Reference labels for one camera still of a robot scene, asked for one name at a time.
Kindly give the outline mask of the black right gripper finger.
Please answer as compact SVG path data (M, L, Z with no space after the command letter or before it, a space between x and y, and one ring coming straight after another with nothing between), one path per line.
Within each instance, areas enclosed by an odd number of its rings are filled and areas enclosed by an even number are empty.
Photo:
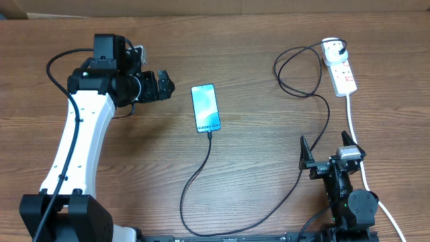
M312 156L312 152L306 142L304 136L300 137L300 160L298 168L300 170L308 169L308 164L314 163L314 157Z
M348 133L344 130L341 133L343 139L343 145L346 146L356 146L360 152L361 158L366 156L366 152L348 135Z

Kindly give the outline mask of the blue Galaxy smartphone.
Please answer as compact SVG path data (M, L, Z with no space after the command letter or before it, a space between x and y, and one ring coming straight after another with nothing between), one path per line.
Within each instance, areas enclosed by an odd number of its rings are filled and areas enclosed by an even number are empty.
M214 132L221 129L221 121L213 84L191 88L193 112L198 133Z

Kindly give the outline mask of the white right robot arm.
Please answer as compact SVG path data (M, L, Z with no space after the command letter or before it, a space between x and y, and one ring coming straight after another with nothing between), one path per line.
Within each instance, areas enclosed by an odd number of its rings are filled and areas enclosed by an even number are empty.
M366 241L379 240L377 232L370 231L375 225L379 197L367 190L355 190L349 176L360 170L366 152L348 135L341 133L343 146L327 161L315 161L302 136L300 138L301 171L308 169L310 179L322 179L329 205L310 218L298 233L298 241ZM308 225L330 210L333 223L324 225L311 235L305 233Z

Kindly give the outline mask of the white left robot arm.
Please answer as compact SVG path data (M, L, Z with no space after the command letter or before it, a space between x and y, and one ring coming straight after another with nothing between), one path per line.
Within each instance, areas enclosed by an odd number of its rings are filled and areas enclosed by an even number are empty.
M164 70L142 71L146 51L115 34L96 34L91 57L69 76L69 107L52 167L37 194L26 194L20 216L34 241L142 241L97 201L101 147L115 111L169 99L175 86Z

